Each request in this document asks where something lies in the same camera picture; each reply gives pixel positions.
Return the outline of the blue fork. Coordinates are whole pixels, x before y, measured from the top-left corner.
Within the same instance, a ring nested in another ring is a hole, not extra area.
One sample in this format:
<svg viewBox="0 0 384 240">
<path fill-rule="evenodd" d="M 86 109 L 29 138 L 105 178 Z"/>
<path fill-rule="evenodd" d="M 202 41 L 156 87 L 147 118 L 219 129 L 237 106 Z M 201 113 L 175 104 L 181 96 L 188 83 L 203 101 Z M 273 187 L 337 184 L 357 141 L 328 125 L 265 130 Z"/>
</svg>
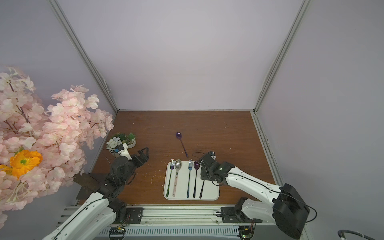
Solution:
<svg viewBox="0 0 384 240">
<path fill-rule="evenodd" d="M 189 160 L 189 165 L 188 165 L 189 178 L 188 178 L 188 186 L 187 186 L 187 194 L 186 194 L 187 199 L 190 197 L 190 181 L 191 181 L 191 171 L 193 169 L 193 165 L 194 165 L 194 161 Z"/>
</svg>

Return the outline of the purple fork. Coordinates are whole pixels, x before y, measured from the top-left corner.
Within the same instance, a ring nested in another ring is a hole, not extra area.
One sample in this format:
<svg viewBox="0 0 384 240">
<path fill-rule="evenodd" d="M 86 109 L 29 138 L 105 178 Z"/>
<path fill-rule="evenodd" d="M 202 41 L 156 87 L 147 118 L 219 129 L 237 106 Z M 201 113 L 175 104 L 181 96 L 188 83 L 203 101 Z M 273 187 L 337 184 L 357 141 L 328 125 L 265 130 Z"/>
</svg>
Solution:
<svg viewBox="0 0 384 240">
<path fill-rule="evenodd" d="M 199 199 L 201 199 L 203 197 L 204 185 L 205 185 L 205 180 L 203 180 L 203 183 L 202 183 Z"/>
</svg>

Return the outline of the green handled iridescent fork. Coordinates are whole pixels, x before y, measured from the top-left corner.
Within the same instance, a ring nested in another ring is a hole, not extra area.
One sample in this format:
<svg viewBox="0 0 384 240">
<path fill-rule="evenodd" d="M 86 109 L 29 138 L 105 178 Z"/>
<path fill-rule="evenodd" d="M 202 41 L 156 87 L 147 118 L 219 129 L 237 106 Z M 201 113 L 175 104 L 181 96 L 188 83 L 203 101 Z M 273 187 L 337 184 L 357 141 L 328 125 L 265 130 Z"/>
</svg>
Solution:
<svg viewBox="0 0 384 240">
<path fill-rule="evenodd" d="M 172 171 L 173 171 L 173 169 L 175 168 L 175 163 L 176 163 L 176 161 L 175 161 L 174 159 L 172 159 L 172 160 L 171 160 L 171 163 L 170 163 L 170 176 L 169 176 L 169 181 L 168 181 L 168 187 L 167 187 L 166 197 L 169 196 L 170 185 L 171 185 L 171 178 L 172 178 Z"/>
</svg>

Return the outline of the white plastic tray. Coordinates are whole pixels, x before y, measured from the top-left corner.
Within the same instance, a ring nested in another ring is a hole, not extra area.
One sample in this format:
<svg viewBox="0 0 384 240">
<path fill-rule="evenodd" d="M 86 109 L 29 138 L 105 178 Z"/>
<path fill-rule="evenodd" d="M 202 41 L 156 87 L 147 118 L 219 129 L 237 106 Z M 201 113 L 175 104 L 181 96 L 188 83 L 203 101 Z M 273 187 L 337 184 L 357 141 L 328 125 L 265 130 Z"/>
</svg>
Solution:
<svg viewBox="0 0 384 240">
<path fill-rule="evenodd" d="M 219 187 L 214 185 L 212 182 L 205 181 L 204 185 L 204 191 L 203 191 L 203 197 L 199 199 L 201 187 L 203 180 L 201 180 L 201 169 L 199 169 L 197 174 L 197 192 L 196 197 L 193 198 L 193 192 L 194 192 L 194 183 L 195 183 L 195 169 L 193 167 L 191 171 L 191 181 L 190 181 L 190 197 L 187 199 L 187 186 L 188 186 L 188 178 L 189 178 L 189 169 L 188 161 L 182 161 L 182 167 L 179 171 L 178 176 L 178 183 L 177 183 L 177 190 L 176 190 L 176 196 L 172 197 L 173 194 L 173 187 L 174 187 L 174 181 L 176 176 L 176 170 L 173 169 L 172 171 L 172 178 L 171 178 L 171 185 L 170 185 L 170 192 L 169 196 L 166 197 L 167 193 L 167 187 L 168 187 L 168 181 L 170 176 L 170 163 L 168 163 L 166 168 L 166 179 L 165 179 L 165 188 L 164 188 L 164 197 L 167 200 L 177 200 L 177 201 L 216 201 L 220 196 L 220 190 Z"/>
</svg>

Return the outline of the silver spoon pink handle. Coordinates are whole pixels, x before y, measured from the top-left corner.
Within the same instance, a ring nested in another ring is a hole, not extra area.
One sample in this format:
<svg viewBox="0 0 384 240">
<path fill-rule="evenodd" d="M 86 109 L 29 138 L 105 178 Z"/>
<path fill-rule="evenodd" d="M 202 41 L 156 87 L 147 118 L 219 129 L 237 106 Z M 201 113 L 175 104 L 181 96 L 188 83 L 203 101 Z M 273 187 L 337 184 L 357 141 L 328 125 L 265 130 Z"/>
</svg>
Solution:
<svg viewBox="0 0 384 240">
<path fill-rule="evenodd" d="M 179 176 L 179 171 L 182 167 L 182 161 L 180 159 L 177 159 L 175 162 L 175 170 L 176 170 L 176 176 L 175 176 L 175 181 L 174 181 L 174 187 L 173 187 L 173 194 L 172 197 L 176 196 L 176 190 L 177 190 L 177 183 L 178 183 L 178 176 Z"/>
</svg>

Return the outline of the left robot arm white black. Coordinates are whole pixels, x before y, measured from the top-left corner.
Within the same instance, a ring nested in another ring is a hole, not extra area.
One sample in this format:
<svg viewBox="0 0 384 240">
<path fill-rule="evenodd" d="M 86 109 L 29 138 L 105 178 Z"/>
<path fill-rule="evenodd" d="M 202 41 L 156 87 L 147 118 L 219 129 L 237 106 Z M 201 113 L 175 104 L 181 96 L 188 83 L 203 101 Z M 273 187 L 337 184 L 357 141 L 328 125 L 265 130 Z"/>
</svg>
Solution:
<svg viewBox="0 0 384 240">
<path fill-rule="evenodd" d="M 98 181 L 89 175 L 75 178 L 75 182 L 93 192 L 67 220 L 44 237 L 45 240 L 92 240 L 101 230 L 114 222 L 123 224 L 131 215 L 127 204 L 118 199 L 136 176 L 136 169 L 149 160 L 149 148 L 129 155 L 121 150 L 120 156 L 110 165 L 110 172 Z"/>
</svg>

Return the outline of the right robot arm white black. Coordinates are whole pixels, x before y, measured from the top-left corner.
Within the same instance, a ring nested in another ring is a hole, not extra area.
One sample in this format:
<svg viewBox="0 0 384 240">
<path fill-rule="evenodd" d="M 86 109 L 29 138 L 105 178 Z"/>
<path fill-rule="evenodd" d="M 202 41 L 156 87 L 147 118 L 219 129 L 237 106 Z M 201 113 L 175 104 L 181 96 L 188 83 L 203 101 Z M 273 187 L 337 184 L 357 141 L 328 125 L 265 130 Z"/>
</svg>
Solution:
<svg viewBox="0 0 384 240">
<path fill-rule="evenodd" d="M 266 215 L 287 236 L 299 240 L 302 236 L 311 207 L 297 190 L 289 185 L 274 185 L 253 177 L 231 163 L 216 161 L 214 152 L 199 159 L 202 180 L 239 189 L 267 205 Z"/>
</svg>

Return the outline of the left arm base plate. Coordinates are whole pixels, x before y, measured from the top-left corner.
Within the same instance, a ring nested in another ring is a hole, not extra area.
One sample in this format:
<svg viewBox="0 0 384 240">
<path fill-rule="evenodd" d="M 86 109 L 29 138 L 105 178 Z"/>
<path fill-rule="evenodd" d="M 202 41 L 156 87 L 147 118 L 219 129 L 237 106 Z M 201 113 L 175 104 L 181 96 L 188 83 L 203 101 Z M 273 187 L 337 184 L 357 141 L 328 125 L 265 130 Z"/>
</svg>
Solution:
<svg viewBox="0 0 384 240">
<path fill-rule="evenodd" d="M 115 224 L 140 224 L 144 208 L 122 208 L 118 211 Z"/>
</svg>

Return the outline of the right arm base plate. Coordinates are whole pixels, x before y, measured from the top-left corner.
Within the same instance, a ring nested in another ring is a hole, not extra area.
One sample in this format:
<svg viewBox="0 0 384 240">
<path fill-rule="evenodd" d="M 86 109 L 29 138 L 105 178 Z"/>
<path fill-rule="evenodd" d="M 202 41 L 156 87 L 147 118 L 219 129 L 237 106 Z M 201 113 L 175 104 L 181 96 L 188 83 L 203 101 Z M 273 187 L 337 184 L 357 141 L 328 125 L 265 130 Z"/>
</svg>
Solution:
<svg viewBox="0 0 384 240">
<path fill-rule="evenodd" d="M 261 219 L 250 219 L 241 210 L 235 207 L 221 207 L 215 213 L 216 217 L 222 218 L 223 223 L 262 223 Z"/>
</svg>

